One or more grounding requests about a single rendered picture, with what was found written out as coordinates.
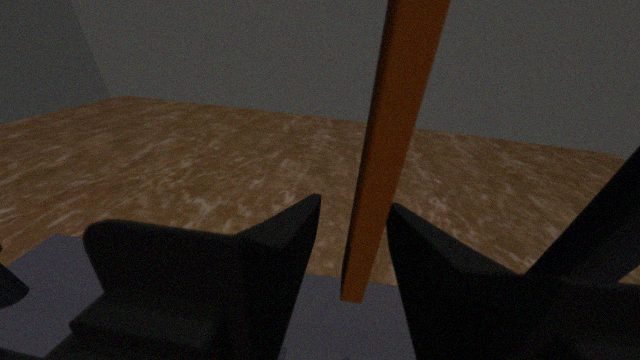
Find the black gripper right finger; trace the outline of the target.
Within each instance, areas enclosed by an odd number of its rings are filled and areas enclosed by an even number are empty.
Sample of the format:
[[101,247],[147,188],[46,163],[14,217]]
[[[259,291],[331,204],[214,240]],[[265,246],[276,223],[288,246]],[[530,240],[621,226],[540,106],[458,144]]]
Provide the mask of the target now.
[[399,203],[389,250],[417,360],[536,360],[565,330],[640,336],[640,285],[518,274]]

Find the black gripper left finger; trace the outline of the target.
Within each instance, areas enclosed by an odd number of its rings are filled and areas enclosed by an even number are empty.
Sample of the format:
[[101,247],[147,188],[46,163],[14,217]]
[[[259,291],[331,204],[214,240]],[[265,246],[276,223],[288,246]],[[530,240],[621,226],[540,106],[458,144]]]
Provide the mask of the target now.
[[122,219],[84,249],[105,292],[123,288],[221,306],[234,360],[278,360],[315,243],[321,194],[235,235]]

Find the orange handle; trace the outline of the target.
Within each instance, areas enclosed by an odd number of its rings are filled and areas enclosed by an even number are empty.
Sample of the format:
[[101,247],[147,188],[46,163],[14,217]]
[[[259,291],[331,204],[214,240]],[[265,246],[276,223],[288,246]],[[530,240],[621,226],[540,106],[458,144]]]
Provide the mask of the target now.
[[450,0],[389,0],[341,273],[362,304]]

